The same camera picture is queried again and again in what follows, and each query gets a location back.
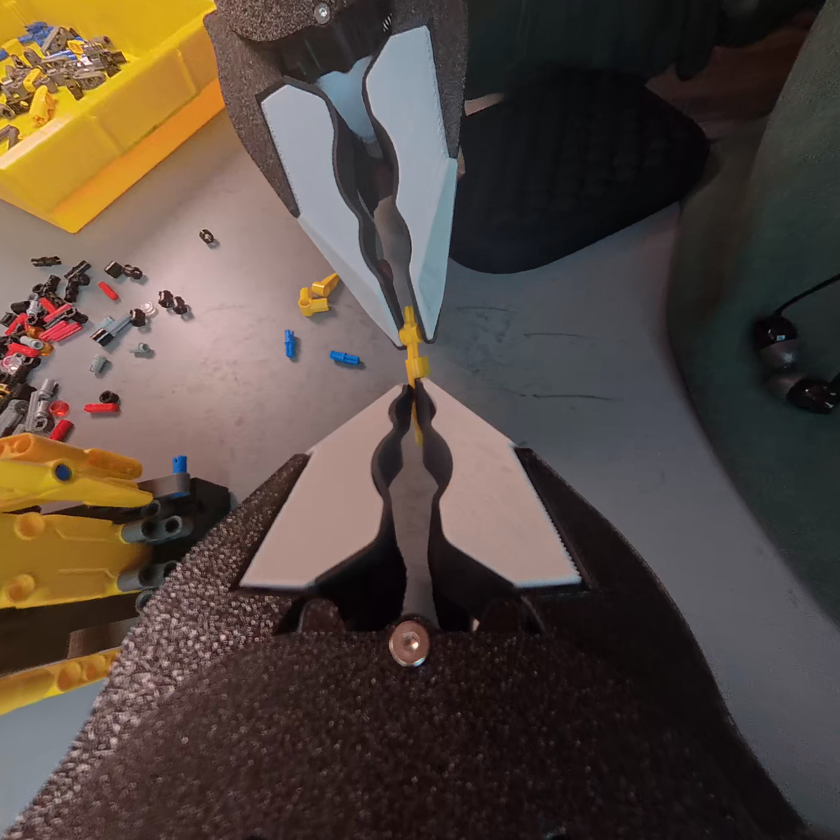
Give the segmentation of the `yellow lego vehicle model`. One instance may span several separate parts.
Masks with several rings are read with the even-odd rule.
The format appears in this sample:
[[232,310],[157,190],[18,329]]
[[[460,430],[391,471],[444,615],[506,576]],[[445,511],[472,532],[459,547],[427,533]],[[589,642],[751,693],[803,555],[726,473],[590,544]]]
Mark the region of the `yellow lego vehicle model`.
[[1,446],[1,713],[104,680],[151,597],[232,494],[186,458],[134,459],[30,433]]

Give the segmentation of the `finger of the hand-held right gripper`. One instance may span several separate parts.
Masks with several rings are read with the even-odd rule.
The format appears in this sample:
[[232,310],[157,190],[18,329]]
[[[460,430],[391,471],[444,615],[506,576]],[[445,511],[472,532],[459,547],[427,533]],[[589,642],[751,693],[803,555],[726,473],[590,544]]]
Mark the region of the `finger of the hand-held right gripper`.
[[436,340],[455,210],[457,161],[448,150],[428,28],[391,35],[364,73],[364,104],[395,174],[407,231],[408,281],[427,343]]
[[373,216],[358,188],[349,126],[319,88],[304,82],[284,82],[259,105],[299,225],[374,323],[397,335],[403,321],[393,281],[377,255]]

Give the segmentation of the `person's black pants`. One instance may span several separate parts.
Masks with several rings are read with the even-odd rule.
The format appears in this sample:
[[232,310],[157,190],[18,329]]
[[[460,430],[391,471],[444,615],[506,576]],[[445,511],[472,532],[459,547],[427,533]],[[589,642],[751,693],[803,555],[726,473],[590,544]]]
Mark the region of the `person's black pants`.
[[449,256],[487,274],[546,266],[681,200],[701,127],[645,81],[555,66],[460,124]]

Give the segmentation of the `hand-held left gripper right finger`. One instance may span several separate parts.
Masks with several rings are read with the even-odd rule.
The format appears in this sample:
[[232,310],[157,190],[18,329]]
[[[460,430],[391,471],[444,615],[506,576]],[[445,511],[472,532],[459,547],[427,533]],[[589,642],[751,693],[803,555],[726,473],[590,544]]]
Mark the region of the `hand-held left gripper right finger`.
[[436,485],[427,565],[439,626],[471,628],[493,602],[580,588],[513,441],[431,380],[417,381],[414,395],[423,465]]

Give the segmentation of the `black wired earphones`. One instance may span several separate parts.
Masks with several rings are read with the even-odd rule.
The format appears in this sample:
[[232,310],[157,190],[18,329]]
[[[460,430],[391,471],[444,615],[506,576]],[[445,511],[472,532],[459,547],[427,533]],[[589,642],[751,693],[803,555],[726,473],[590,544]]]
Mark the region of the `black wired earphones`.
[[796,303],[838,281],[838,274],[828,277],[796,294],[752,325],[752,346],[767,373],[766,389],[783,402],[811,414],[830,415],[838,408],[839,374],[825,380],[807,375],[800,369],[799,331],[785,313]]

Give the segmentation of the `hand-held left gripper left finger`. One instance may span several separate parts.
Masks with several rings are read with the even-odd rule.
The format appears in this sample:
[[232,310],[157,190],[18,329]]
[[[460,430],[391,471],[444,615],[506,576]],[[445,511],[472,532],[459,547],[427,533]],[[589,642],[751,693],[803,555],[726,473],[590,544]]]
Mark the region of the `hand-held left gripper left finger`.
[[239,587],[287,595],[292,610],[321,598],[353,631],[376,631],[403,611],[406,565],[391,486],[403,468],[410,387],[397,385],[308,452]]

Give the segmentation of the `yellow plastic bin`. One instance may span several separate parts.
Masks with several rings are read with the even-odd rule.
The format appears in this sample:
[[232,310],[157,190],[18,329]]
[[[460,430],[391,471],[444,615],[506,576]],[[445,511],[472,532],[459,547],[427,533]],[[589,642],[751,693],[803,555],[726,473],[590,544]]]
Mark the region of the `yellow plastic bin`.
[[55,94],[43,127],[22,114],[2,142],[2,201],[76,233],[224,109],[204,18],[214,2],[2,2],[2,49],[23,55],[27,26],[108,36],[126,62],[76,100]]

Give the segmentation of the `scattered small lego pieces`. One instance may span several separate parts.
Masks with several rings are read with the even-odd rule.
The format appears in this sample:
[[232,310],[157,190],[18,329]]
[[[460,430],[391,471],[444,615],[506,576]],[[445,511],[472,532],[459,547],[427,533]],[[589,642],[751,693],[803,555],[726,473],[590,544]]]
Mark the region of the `scattered small lego pieces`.
[[[92,264],[82,259],[63,275],[51,274],[32,286],[26,299],[16,301],[2,311],[1,319],[1,436],[33,434],[65,442],[74,424],[69,420],[70,406],[59,399],[58,381],[46,377],[32,384],[31,376],[50,358],[61,343],[84,333],[89,316],[81,311],[78,299],[91,284]],[[141,281],[144,272],[138,266],[112,260],[97,288],[113,303],[122,303],[114,283],[117,280]],[[89,337],[101,350],[121,340],[130,329],[147,329],[159,310],[181,320],[188,320],[192,308],[183,296],[161,290],[157,302],[147,301],[120,313],[106,316],[91,327]],[[82,408],[89,416],[119,415],[122,411],[118,393],[105,390],[95,402]]]

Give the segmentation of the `mixed lego piece heap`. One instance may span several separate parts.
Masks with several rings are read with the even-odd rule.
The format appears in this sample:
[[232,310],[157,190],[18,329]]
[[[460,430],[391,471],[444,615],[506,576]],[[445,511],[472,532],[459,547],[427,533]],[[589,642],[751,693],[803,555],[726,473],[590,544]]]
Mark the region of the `mixed lego piece heap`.
[[28,131],[57,114],[60,96],[74,102],[117,76],[129,62],[106,35],[86,38],[75,28],[44,21],[1,48],[1,148],[9,152]]

